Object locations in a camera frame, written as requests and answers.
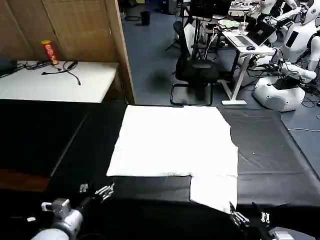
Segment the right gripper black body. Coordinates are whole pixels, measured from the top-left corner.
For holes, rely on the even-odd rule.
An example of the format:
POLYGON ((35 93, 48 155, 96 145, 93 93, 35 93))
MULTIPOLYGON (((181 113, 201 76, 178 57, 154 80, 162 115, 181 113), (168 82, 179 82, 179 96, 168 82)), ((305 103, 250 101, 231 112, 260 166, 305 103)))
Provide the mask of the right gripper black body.
POLYGON ((273 237, 269 234, 268 228, 259 220, 250 220, 246 227, 247 240, 272 240, 273 237))

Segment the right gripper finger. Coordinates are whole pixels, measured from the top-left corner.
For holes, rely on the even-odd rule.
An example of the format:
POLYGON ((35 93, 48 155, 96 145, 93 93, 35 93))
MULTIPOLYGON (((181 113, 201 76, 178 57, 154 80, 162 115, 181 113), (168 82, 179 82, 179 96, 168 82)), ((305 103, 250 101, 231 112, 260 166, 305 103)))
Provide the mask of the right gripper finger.
POLYGON ((232 202, 229 202, 230 206, 230 219, 233 221, 233 223, 238 227, 249 227, 250 226, 250 220, 245 217, 243 214, 238 212, 232 202))
POLYGON ((270 214, 268 212, 265 212, 262 210, 262 208, 255 202, 251 202, 253 208, 258 212, 258 215, 260 217, 260 222, 263 224, 269 224, 270 223, 270 214))

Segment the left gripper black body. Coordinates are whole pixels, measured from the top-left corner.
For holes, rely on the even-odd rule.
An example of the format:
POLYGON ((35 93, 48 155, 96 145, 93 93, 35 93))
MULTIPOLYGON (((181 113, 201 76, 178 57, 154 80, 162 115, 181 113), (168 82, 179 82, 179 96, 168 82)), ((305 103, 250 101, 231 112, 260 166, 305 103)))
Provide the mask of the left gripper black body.
POLYGON ((100 203, 100 199, 94 196, 86 197, 75 209, 80 213, 87 213, 100 203))

